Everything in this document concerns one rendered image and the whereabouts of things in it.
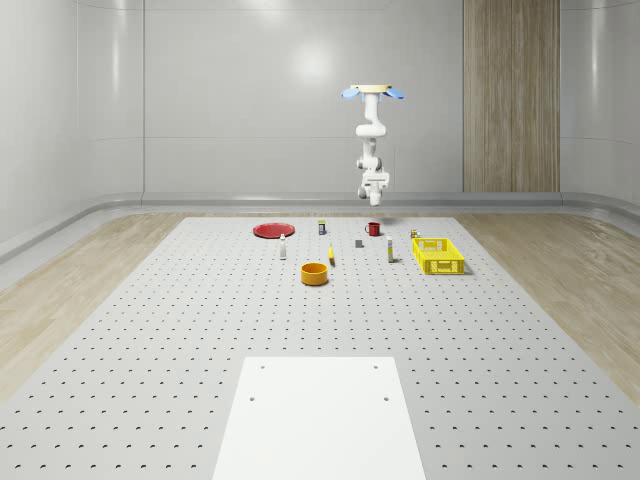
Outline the yellow basket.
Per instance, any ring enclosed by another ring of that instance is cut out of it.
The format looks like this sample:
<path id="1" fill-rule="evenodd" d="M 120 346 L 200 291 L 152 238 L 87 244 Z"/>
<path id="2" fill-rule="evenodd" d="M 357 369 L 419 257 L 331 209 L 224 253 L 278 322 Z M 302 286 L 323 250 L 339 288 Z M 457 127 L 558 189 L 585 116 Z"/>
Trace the yellow basket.
<path id="1" fill-rule="evenodd" d="M 412 253 L 425 274 L 464 273 L 464 257 L 447 238 L 413 238 Z"/>

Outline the drone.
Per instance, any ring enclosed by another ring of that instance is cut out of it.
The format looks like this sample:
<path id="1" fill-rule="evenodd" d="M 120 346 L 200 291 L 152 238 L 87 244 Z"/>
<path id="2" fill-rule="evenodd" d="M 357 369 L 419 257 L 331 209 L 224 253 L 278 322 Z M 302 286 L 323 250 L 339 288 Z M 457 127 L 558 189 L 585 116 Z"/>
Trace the drone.
<path id="1" fill-rule="evenodd" d="M 353 98 L 364 94 L 384 94 L 386 96 L 403 99 L 405 95 L 391 85 L 351 85 L 349 88 L 341 92 L 343 98 Z"/>

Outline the red plate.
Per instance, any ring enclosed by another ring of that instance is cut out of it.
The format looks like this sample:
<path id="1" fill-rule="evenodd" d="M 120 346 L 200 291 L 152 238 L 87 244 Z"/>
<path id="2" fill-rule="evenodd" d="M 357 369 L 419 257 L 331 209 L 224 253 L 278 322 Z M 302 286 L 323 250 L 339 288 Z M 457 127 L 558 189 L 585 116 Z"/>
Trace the red plate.
<path id="1" fill-rule="evenodd" d="M 295 233 L 295 227 L 291 224 L 271 222 L 257 225 L 253 228 L 255 236 L 265 239 L 279 239 Z"/>

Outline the yellow bowl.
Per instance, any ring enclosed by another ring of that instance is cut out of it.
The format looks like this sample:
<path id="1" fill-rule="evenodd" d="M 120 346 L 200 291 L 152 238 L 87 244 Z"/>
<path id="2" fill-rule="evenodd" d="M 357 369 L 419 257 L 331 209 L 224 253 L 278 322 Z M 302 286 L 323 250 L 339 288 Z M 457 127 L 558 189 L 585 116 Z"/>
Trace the yellow bowl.
<path id="1" fill-rule="evenodd" d="M 322 263 L 310 262 L 301 266 L 301 282 L 309 286 L 324 285 L 328 281 L 328 267 Z"/>

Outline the white board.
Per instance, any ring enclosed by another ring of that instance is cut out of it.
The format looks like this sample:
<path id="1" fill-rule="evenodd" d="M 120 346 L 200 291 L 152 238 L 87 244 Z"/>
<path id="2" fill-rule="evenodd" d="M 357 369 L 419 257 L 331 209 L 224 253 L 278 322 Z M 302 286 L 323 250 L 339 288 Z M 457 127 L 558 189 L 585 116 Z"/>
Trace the white board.
<path id="1" fill-rule="evenodd" d="M 425 480 L 394 359 L 246 358 L 213 480 Z"/>

